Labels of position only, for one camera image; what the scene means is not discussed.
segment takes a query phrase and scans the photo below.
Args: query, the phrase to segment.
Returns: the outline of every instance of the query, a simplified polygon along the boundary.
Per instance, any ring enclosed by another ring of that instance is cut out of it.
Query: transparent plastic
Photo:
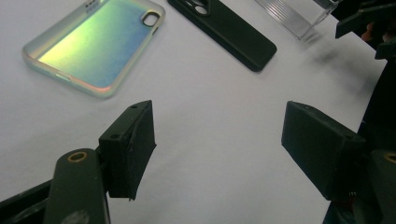
[[[298,39],[323,21],[342,0],[255,0]]]

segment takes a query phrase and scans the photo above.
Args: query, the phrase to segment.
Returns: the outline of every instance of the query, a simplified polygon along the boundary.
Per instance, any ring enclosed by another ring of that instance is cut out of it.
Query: white table
[[[110,199],[112,223],[321,223],[329,202],[280,145],[286,102],[357,131],[385,65],[336,20],[296,40],[253,0],[222,2],[271,39],[250,72],[166,1],[163,26],[116,95],[101,100],[38,74],[21,48],[83,3],[0,1],[0,201],[51,179],[55,162],[98,137],[128,106],[153,101],[157,147],[134,202]]]

